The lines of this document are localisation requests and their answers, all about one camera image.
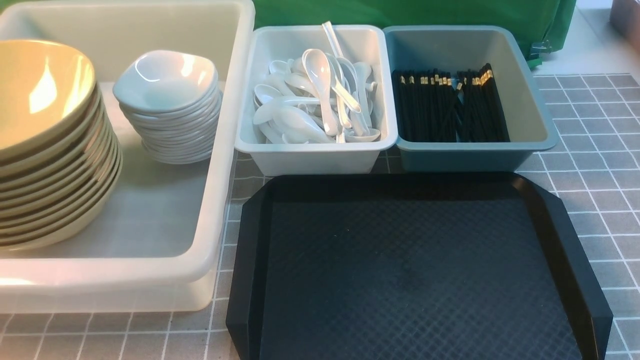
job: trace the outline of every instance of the green plastic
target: green plastic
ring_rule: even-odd
[[[528,58],[531,46],[564,46],[576,0],[253,0],[255,27],[370,24],[494,25],[509,30]]]

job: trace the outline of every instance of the chopsticks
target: chopsticks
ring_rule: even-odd
[[[508,142],[490,64],[452,76],[438,69],[393,73],[398,131],[410,142]]]

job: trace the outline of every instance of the stack of small dishes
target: stack of small dishes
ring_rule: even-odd
[[[222,105],[211,60],[151,51],[120,76],[113,95],[154,160],[178,165],[211,157]]]
[[[66,240],[122,170],[91,61],[54,42],[0,42],[0,250]]]

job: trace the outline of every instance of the white plastic bin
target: white plastic bin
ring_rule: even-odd
[[[382,30],[368,25],[343,25],[335,26],[335,32],[345,58],[371,64],[371,79],[378,83],[372,122],[381,131],[380,140],[371,143],[266,144],[260,129],[253,125],[253,88],[264,81],[269,63],[299,58],[310,48],[330,52],[331,47],[319,24],[260,28],[254,31],[250,46],[236,149],[251,154],[264,175],[365,174],[371,171],[380,151],[396,143],[396,107]]]
[[[52,40],[92,60],[124,150],[116,190],[81,234],[0,255],[0,313],[185,311],[209,303],[254,18],[250,0],[42,1],[0,15],[0,40]],[[120,112],[113,82],[154,49],[209,58],[221,86],[228,84],[209,164],[152,161]]]

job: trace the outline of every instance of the gray grid mat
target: gray grid mat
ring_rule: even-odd
[[[640,360],[640,86],[628,74],[536,78],[562,135],[520,173],[560,196],[616,316],[606,360]],[[374,173],[401,172],[397,149]],[[0,315],[0,360],[235,360],[224,319],[241,206],[268,178],[236,162],[214,301],[197,313]]]

